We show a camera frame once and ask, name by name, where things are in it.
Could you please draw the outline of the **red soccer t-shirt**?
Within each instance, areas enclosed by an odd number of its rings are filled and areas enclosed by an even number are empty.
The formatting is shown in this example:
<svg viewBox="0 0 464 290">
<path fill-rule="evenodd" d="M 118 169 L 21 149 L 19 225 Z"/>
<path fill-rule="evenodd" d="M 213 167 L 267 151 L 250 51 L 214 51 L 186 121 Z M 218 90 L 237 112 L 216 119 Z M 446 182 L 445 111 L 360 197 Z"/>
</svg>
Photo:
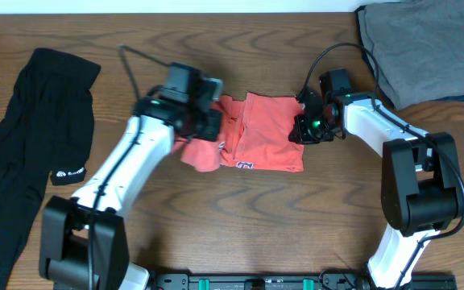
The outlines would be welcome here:
<svg viewBox="0 0 464 290">
<path fill-rule="evenodd" d="M 173 150 L 180 160 L 199 172 L 221 166 L 302 172 L 304 147 L 289 141 L 294 118 L 303 113 L 293 97 L 266 97 L 248 93 L 243 101 L 223 95 L 212 107 L 222 114 L 214 142 L 178 137 Z"/>
</svg>

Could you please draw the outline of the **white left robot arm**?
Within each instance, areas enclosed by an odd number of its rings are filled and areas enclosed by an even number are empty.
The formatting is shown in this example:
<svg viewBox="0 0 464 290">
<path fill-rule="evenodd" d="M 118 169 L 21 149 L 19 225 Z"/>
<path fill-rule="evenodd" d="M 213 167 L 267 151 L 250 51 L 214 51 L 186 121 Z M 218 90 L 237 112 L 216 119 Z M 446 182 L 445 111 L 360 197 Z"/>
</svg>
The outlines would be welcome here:
<svg viewBox="0 0 464 290">
<path fill-rule="evenodd" d="M 145 289 L 150 274 L 130 261 L 125 220 L 176 137 L 216 140 L 212 109 L 223 82 L 172 63 L 163 85 L 134 104 L 126 130 L 97 172 L 69 199 L 43 209 L 39 274 L 57 289 Z"/>
</svg>

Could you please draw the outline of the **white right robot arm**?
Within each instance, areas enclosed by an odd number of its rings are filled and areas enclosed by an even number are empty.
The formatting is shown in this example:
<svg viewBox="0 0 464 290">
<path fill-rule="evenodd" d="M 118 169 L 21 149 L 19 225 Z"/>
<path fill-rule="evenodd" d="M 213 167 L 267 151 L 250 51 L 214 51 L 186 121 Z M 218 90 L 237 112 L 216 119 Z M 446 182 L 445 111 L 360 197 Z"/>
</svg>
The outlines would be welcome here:
<svg viewBox="0 0 464 290">
<path fill-rule="evenodd" d="M 380 200 L 387 226 L 362 274 L 321 273 L 324 289 L 455 289 L 453 275 L 415 275 L 412 269 L 435 239 L 464 223 L 464 184 L 454 139 L 430 134 L 396 117 L 372 92 L 358 92 L 345 69 L 319 78 L 320 91 L 304 85 L 296 95 L 303 113 L 288 139 L 310 145 L 353 135 L 382 159 Z"/>
</svg>

